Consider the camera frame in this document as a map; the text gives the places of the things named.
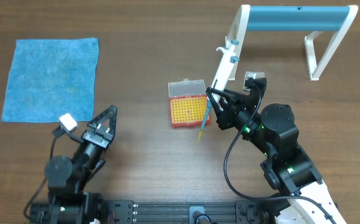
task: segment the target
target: blue cloth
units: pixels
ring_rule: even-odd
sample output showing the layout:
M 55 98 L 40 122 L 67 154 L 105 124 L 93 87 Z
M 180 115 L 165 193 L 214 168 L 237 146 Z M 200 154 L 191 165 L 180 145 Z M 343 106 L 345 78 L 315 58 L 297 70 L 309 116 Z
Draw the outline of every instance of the blue cloth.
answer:
M 17 40 L 1 121 L 90 121 L 98 39 Z

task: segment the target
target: brown wood surface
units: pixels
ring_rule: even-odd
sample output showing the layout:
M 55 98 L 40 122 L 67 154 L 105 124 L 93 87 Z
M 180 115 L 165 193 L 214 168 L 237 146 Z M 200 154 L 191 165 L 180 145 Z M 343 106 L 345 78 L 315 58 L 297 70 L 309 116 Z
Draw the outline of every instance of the brown wood surface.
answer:
M 106 199 L 142 202 L 239 200 L 225 183 L 222 163 L 236 134 L 212 122 L 200 144 L 198 128 L 172 129 L 168 82 L 204 79 L 210 85 L 221 54 L 216 47 L 241 4 L 348 5 L 359 12 L 318 82 L 308 78 L 307 32 L 248 32 L 227 87 L 240 91 L 245 71 L 263 71 L 262 108 L 291 105 L 299 142 L 315 162 L 348 223 L 360 223 L 360 1 L 0 1 L 0 222 L 24 222 L 22 209 L 44 177 L 55 124 L 2 123 L 7 77 L 17 39 L 98 37 L 95 114 L 119 107 L 107 163 L 87 185 Z M 326 34 L 315 41 L 322 55 Z M 81 124 L 78 134 L 83 131 Z M 77 145 L 59 139 L 55 154 Z M 260 169 L 264 156 L 239 141 L 229 160 L 235 187 L 270 195 Z M 45 188 L 38 200 L 47 199 Z

